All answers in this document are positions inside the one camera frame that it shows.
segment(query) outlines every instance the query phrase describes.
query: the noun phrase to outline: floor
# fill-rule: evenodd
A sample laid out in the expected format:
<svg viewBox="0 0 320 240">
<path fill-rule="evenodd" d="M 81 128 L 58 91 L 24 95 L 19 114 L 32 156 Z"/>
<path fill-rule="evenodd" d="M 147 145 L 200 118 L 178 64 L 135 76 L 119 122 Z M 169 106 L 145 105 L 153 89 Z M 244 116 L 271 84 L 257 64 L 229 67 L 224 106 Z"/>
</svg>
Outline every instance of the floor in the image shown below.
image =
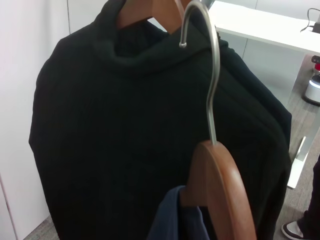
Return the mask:
<svg viewBox="0 0 320 240">
<path fill-rule="evenodd" d="M 288 110 L 292 113 L 292 132 L 289 150 L 292 159 L 295 157 L 301 140 L 307 134 L 318 111 L 318 107 L 306 103 L 301 98 L 307 87 L 308 79 L 312 76 L 310 58 L 306 57 L 303 61 L 287 106 Z M 287 238 L 280 231 L 281 225 L 297 220 L 308 208 L 312 193 L 313 166 L 319 154 L 320 133 L 318 132 L 306 159 L 297 187 L 287 190 L 284 205 L 277 221 L 277 231 L 274 234 L 274 240 L 286 240 Z M 24 240 L 59 240 L 51 217 L 48 217 Z"/>
</svg>

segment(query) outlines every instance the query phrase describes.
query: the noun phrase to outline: navy blue garment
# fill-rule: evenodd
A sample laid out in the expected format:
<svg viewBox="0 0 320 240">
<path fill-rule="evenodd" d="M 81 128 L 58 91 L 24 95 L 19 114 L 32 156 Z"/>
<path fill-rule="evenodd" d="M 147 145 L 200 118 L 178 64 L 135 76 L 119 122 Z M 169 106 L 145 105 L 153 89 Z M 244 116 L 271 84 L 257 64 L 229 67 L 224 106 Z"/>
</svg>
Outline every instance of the navy blue garment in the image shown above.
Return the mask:
<svg viewBox="0 0 320 240">
<path fill-rule="evenodd" d="M 179 240 L 179 191 L 171 189 L 160 203 L 147 240 Z M 180 209 L 188 240 L 210 240 L 199 207 Z"/>
</svg>

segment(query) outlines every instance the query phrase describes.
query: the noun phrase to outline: power adapter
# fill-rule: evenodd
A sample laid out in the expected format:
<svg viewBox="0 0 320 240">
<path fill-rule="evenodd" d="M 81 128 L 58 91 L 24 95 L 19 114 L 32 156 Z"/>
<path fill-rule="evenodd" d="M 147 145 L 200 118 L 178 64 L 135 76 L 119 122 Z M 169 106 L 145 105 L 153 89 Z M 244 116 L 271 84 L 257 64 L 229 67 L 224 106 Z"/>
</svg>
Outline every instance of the power adapter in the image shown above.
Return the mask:
<svg viewBox="0 0 320 240">
<path fill-rule="evenodd" d="M 320 34 L 320 22 L 314 24 L 312 32 Z"/>
</svg>

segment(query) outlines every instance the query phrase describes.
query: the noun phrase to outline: white sneaker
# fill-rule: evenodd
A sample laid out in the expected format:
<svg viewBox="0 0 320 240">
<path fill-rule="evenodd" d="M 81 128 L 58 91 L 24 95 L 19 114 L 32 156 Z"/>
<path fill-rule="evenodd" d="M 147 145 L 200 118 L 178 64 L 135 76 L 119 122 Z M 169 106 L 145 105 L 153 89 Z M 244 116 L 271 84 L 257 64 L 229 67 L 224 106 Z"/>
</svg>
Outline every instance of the white sneaker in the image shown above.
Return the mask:
<svg viewBox="0 0 320 240">
<path fill-rule="evenodd" d="M 309 240 L 307 238 L 304 238 L 304 234 L 301 232 L 297 221 L 282 225 L 281 230 L 288 239 Z"/>
</svg>

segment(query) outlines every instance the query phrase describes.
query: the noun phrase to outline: wooden hanger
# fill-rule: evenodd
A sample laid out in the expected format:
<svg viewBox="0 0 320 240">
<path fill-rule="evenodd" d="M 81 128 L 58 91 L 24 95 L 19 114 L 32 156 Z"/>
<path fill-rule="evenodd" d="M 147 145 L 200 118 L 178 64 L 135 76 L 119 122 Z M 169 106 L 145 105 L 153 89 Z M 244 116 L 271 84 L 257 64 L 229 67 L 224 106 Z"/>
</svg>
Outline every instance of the wooden hanger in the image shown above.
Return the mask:
<svg viewBox="0 0 320 240">
<path fill-rule="evenodd" d="M 180 47 L 187 46 L 188 23 L 193 9 L 202 13 L 212 47 L 212 77 L 206 102 L 211 140 L 200 142 L 193 152 L 187 184 L 180 190 L 180 205 L 208 207 L 219 240 L 256 240 L 255 225 L 239 170 L 229 151 L 216 139 L 213 98 L 220 73 L 219 42 L 215 29 L 212 29 L 208 9 L 199 1 L 191 1 L 185 9 Z"/>
<path fill-rule="evenodd" d="M 155 18 L 169 33 L 181 27 L 184 9 L 190 0 L 126 0 L 117 16 L 117 27 Z"/>
</svg>

